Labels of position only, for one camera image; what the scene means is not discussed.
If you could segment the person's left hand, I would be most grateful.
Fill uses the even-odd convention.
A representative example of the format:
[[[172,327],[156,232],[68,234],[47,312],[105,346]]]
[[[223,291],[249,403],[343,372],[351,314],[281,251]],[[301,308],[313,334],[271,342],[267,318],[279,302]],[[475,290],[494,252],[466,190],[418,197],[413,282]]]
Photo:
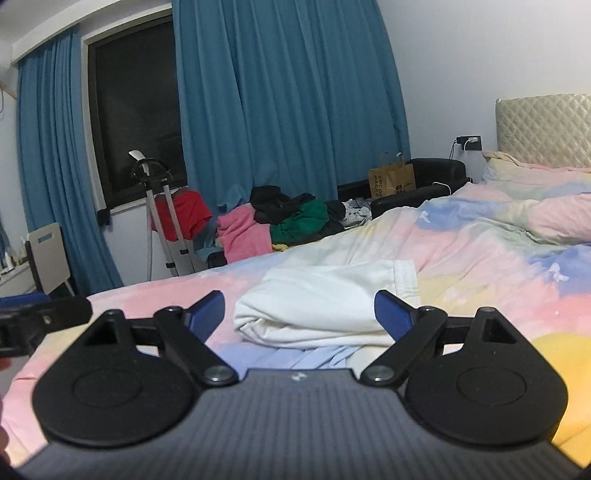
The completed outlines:
[[[7,452],[7,447],[9,444],[9,435],[2,424],[0,424],[0,457],[1,459],[9,464],[10,463],[10,456]]]

